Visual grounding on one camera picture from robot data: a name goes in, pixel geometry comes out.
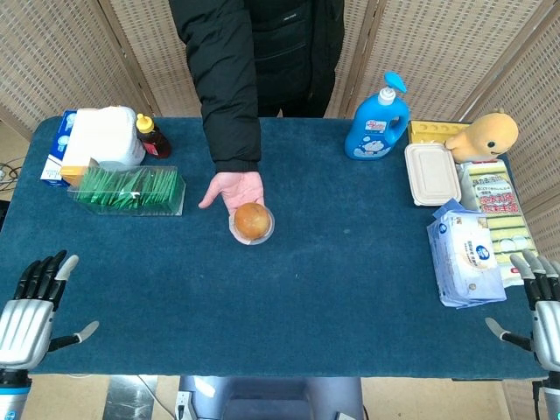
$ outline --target floor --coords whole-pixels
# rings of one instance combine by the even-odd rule
[[[23,138],[0,123],[0,162],[23,157],[27,148],[28,143]],[[20,166],[20,162],[21,160],[17,160],[14,164]],[[12,192],[0,192],[0,200],[10,200],[11,194]],[[106,375],[33,376],[34,384],[23,419],[112,420],[117,418],[103,416],[110,380],[111,378]],[[512,385],[510,381],[455,382],[442,379],[367,378],[362,380],[362,388],[364,403],[371,420],[534,418],[530,410],[532,407],[530,384],[526,381],[517,382],[519,383]],[[177,376],[157,378],[156,396],[171,411],[174,408],[178,384]],[[514,412],[516,401],[510,401],[512,398],[523,400],[524,405],[522,405],[526,408],[527,414],[520,415]],[[154,404],[151,418],[163,420],[171,417]]]

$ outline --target open palm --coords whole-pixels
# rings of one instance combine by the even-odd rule
[[[264,206],[263,182],[259,172],[218,172],[210,181],[199,207],[209,207],[219,194],[229,214],[245,203]]]

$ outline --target green packets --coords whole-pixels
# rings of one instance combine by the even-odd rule
[[[185,181],[175,166],[138,166],[123,171],[90,167],[68,191],[97,214],[181,215]]]

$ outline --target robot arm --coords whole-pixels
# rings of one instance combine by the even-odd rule
[[[560,418],[560,264],[535,257],[524,250],[523,258],[511,256],[512,264],[523,278],[528,306],[533,317],[532,339],[504,330],[494,319],[486,324],[502,341],[532,351],[536,361],[549,371],[549,378],[539,383],[544,388],[550,420]],[[538,401],[538,389],[535,393]]]
[[[56,256],[33,262],[19,279],[12,300],[0,316],[0,418],[21,417],[32,381],[28,372],[47,352],[81,343],[99,326],[92,322],[72,336],[51,339],[53,318],[78,256]]]

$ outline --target table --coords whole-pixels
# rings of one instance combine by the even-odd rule
[[[530,331],[522,288],[507,301],[443,307],[401,139],[378,162],[343,153],[349,121],[262,120],[262,180],[276,230],[247,247],[225,207],[199,210],[214,174],[198,118],[157,119],[187,184],[181,217],[98,216],[39,181],[57,117],[38,127],[0,234],[0,296],[31,261],[68,249],[80,263],[54,335],[99,319],[38,373],[524,378],[532,354],[484,318]]]

